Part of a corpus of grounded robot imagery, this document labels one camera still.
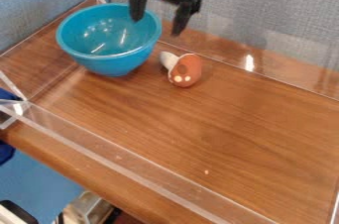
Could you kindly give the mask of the clear acrylic left barrier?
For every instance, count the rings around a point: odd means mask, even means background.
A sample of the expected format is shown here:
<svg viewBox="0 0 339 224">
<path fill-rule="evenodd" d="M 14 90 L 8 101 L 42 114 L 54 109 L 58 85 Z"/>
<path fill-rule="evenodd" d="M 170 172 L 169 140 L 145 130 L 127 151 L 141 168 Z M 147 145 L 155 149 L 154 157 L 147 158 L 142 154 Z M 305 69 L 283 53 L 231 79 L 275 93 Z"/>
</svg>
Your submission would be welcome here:
<svg viewBox="0 0 339 224">
<path fill-rule="evenodd" d="M 84 0 L 0 55 L 0 88 L 66 118 L 91 110 L 95 95 L 86 90 L 86 83 L 98 76 L 62 50 L 58 27 L 72 13 L 104 3 Z"/>
</svg>

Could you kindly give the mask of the clear acrylic front barrier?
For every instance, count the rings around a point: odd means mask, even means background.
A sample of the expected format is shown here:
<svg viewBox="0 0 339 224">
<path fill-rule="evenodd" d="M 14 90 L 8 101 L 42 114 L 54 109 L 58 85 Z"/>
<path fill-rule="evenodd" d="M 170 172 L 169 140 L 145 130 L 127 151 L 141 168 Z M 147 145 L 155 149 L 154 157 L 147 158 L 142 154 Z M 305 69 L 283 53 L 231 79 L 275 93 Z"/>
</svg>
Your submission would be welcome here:
<svg viewBox="0 0 339 224">
<path fill-rule="evenodd" d="M 277 224 L 34 103 L 0 99 L 0 112 L 217 224 Z"/>
</svg>

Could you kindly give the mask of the clear acrylic barrier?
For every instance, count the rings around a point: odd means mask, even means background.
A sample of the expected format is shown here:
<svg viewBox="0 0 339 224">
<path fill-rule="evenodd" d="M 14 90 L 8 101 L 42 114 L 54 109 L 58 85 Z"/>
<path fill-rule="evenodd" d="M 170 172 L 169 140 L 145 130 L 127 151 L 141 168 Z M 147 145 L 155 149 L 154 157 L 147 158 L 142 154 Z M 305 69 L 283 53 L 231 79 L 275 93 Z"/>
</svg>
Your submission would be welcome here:
<svg viewBox="0 0 339 224">
<path fill-rule="evenodd" d="M 0 55 L 0 88 L 66 118 L 91 110 L 95 95 L 86 90 L 86 83 L 98 76 L 62 50 L 58 27 L 72 13 L 104 3 L 84 0 Z"/>
<path fill-rule="evenodd" d="M 163 26 L 159 44 L 165 51 L 201 57 L 203 79 L 213 72 L 210 62 L 214 61 L 339 101 L 339 71 L 191 28 L 179 37 L 173 37 L 173 23 L 162 12 L 157 12 L 157 16 Z"/>
<path fill-rule="evenodd" d="M 34 103 L 0 99 L 0 112 L 217 224 L 277 224 Z"/>
</svg>

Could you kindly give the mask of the black object bottom left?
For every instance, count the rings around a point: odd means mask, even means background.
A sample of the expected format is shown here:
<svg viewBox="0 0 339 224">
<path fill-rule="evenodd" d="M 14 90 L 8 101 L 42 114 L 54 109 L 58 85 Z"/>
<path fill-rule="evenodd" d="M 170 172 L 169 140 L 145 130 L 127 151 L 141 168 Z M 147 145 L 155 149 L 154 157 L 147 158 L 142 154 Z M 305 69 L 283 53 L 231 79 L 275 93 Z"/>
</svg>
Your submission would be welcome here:
<svg viewBox="0 0 339 224">
<path fill-rule="evenodd" d="M 0 201 L 0 224 L 39 224 L 39 221 L 11 200 L 2 200 Z"/>
</svg>

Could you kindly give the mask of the brown plush mushroom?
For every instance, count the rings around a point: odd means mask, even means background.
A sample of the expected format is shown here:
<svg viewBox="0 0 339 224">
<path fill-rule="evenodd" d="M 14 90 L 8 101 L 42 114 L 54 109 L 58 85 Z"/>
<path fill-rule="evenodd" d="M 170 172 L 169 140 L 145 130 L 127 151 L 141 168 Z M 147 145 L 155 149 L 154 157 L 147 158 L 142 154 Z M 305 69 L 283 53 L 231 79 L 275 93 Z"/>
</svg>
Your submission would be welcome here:
<svg viewBox="0 0 339 224">
<path fill-rule="evenodd" d="M 162 52 L 159 59 L 162 65 L 169 69 L 169 80 L 174 85 L 190 87 L 202 78 L 203 62 L 198 55 L 177 56 L 173 53 Z"/>
</svg>

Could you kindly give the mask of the blue plastic bowl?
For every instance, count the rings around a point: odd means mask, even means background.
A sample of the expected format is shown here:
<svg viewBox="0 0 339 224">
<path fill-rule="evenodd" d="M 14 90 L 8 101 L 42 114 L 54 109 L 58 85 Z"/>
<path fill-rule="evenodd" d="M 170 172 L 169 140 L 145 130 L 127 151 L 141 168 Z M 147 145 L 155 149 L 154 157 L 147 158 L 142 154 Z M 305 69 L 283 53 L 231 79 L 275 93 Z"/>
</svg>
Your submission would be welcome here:
<svg viewBox="0 0 339 224">
<path fill-rule="evenodd" d="M 153 11 L 146 10 L 135 22 L 127 4 L 107 3 L 68 16 L 58 27 L 56 41 L 87 70 L 118 77 L 143 65 L 161 35 L 162 22 Z"/>
</svg>

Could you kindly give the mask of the metal table leg bracket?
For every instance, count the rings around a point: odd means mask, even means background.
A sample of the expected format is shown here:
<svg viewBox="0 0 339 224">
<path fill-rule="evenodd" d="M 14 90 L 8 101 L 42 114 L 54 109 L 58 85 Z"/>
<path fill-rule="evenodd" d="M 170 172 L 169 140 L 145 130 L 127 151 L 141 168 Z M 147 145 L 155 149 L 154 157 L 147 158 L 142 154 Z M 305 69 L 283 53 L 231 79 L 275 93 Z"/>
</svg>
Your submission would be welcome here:
<svg viewBox="0 0 339 224">
<path fill-rule="evenodd" d="M 67 205 L 54 224 L 103 224 L 112 209 L 103 198 L 86 190 Z"/>
</svg>

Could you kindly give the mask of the clear acrylic back barrier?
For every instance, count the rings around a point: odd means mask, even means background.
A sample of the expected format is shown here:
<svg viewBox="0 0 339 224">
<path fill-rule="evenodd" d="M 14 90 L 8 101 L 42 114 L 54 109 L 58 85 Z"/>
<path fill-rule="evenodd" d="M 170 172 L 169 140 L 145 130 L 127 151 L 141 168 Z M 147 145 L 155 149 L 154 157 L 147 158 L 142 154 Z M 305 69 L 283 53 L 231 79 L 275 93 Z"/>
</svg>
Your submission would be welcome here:
<svg viewBox="0 0 339 224">
<path fill-rule="evenodd" d="M 173 37 L 173 23 L 162 12 L 157 12 L 157 16 L 163 26 L 159 44 L 165 51 L 201 57 L 203 79 L 213 72 L 210 62 L 214 61 L 339 101 L 339 71 L 191 28 L 179 37 Z"/>
</svg>

